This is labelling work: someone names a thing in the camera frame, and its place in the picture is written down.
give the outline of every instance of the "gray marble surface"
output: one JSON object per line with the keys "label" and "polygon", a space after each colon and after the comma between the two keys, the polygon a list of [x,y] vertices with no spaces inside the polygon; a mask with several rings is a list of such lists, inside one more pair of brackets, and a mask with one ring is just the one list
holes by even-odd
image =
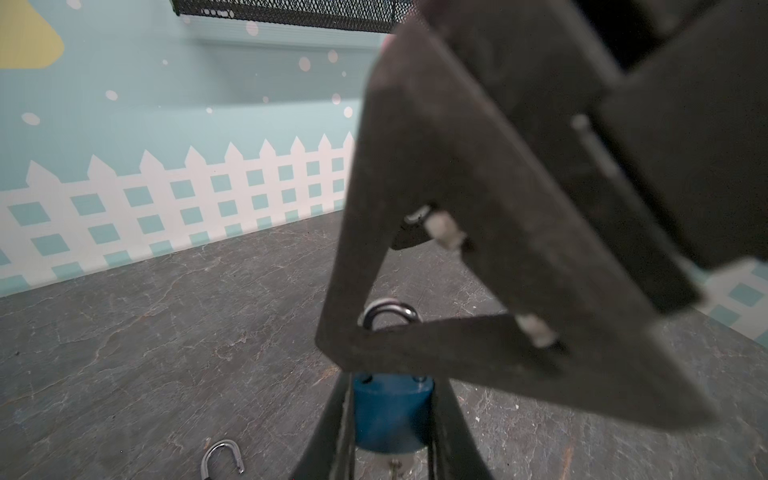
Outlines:
{"label": "gray marble surface", "polygon": [[[339,225],[325,215],[0,299],[0,478],[199,478],[222,438],[247,471],[224,451],[216,480],[287,478],[336,374],[313,335]],[[433,244],[390,253],[379,296],[427,320],[500,310]],[[693,310],[657,338],[719,424],[672,435],[456,383],[496,478],[768,477],[768,352]],[[359,477],[384,478],[370,457]],[[417,462],[410,478],[425,477]]]}

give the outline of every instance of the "dark marble tabletop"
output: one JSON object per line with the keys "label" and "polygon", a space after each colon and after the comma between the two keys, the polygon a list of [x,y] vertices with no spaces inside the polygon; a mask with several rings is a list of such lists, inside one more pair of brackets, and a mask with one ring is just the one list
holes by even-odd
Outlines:
{"label": "dark marble tabletop", "polygon": [[[336,368],[313,344],[340,214],[0,299],[0,478],[287,478]],[[391,252],[372,298],[425,319],[501,308],[450,253]],[[768,351],[689,310],[659,325],[720,423],[668,434],[454,385],[498,479],[768,478]],[[383,478],[359,454],[358,476]],[[426,478],[417,463],[411,478]]]}

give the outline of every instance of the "blue padlock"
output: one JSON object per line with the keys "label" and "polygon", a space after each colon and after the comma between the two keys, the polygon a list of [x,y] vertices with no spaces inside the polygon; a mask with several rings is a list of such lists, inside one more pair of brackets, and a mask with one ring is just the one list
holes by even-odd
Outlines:
{"label": "blue padlock", "polygon": [[[397,313],[408,323],[421,321],[410,305],[380,299],[365,311],[362,326],[372,329],[380,313]],[[429,444],[431,397],[435,382],[430,377],[357,373],[355,394],[355,443],[376,453],[416,452]]]}

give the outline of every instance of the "black mesh basket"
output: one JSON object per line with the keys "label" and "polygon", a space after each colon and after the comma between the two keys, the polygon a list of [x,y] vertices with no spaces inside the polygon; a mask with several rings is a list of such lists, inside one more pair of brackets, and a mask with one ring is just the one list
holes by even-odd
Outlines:
{"label": "black mesh basket", "polygon": [[176,15],[389,33],[411,0],[171,0]]}

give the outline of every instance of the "painted fence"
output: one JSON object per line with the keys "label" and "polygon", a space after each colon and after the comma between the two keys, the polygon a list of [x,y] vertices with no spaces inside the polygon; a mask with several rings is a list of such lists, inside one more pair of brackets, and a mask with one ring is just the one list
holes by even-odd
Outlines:
{"label": "painted fence", "polygon": [[0,192],[0,296],[343,208],[353,148],[265,141],[246,160],[230,144],[208,164],[190,147],[177,170],[145,151],[127,176],[93,156],[74,183],[32,162],[27,188]]}

